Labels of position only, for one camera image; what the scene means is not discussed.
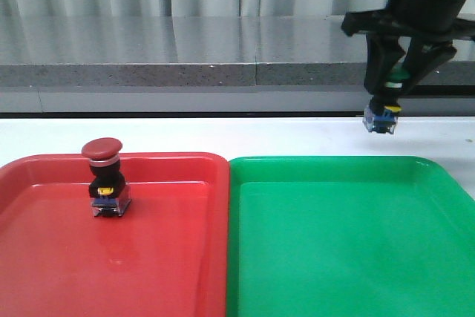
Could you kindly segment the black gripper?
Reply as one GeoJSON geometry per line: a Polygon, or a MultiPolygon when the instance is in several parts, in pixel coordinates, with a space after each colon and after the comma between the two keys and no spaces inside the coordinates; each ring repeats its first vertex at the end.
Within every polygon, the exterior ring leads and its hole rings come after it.
{"type": "Polygon", "coordinates": [[[366,34],[364,88],[385,99],[403,97],[427,75],[456,55],[451,40],[474,37],[474,22],[458,17],[466,0],[388,0],[385,8],[347,13],[341,29],[347,36],[366,34]],[[412,37],[399,44],[397,36],[412,37]],[[400,88],[386,87],[403,57],[409,77],[400,88]]]}

